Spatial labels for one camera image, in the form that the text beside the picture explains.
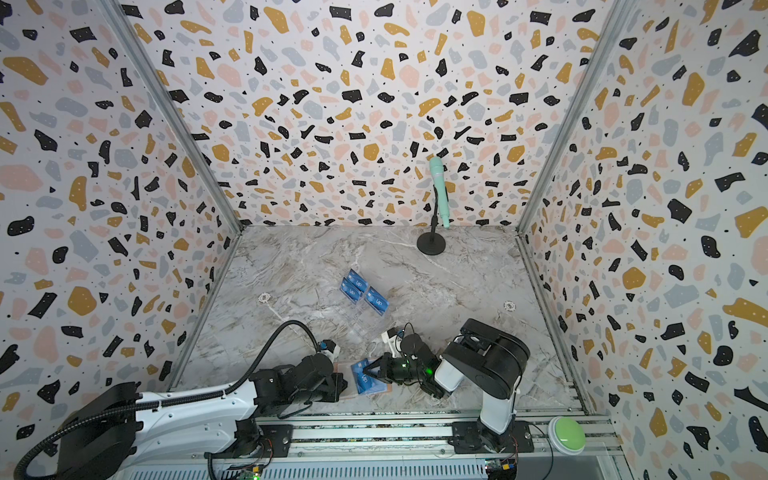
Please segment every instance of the gooseneck stand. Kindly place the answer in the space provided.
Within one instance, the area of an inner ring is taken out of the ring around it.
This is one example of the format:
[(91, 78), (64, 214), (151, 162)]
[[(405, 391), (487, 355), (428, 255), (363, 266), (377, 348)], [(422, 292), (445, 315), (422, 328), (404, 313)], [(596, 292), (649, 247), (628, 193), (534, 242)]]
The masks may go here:
[(445, 250), (445, 238), (435, 233), (438, 223), (437, 188), (435, 187), (435, 210), (432, 213), (432, 231), (422, 233), (416, 241), (419, 252), (425, 255), (439, 255)]

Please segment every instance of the terrazzo patterned wall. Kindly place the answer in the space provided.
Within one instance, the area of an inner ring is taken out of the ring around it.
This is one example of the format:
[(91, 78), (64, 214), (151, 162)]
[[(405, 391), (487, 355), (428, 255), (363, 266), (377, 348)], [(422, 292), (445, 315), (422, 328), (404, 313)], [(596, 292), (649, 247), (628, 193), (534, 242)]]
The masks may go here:
[(236, 235), (91, 2), (0, 18), (7, 478), (109, 385), (165, 389)]
[(133, 0), (126, 15), (244, 223), (517, 224), (602, 0)]
[(768, 2), (643, 2), (525, 241), (635, 478), (768, 478)]

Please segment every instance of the marble tabletop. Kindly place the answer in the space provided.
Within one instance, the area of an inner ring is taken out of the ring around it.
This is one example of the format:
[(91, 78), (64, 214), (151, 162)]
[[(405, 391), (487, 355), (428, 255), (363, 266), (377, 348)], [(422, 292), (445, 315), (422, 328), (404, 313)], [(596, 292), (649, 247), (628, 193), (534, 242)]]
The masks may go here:
[[(177, 389), (219, 385), (240, 377), (284, 321), (304, 322), (318, 340), (341, 346), (340, 361), (385, 351), (379, 335), (411, 322), (439, 353), (474, 318), (522, 339), (531, 350), (519, 409), (578, 407), (565, 382), (511, 227), (440, 229), (445, 252), (429, 257), (414, 227), (248, 227), (181, 374)], [(350, 268), (390, 302), (384, 317), (339, 290)], [(260, 302), (263, 293), (269, 299)], [(515, 305), (505, 309), (505, 302)], [(260, 368), (296, 364), (311, 353), (306, 334), (284, 330)], [(435, 400), (418, 386), (315, 403), (310, 412), (478, 410), (479, 388), (465, 380)]]

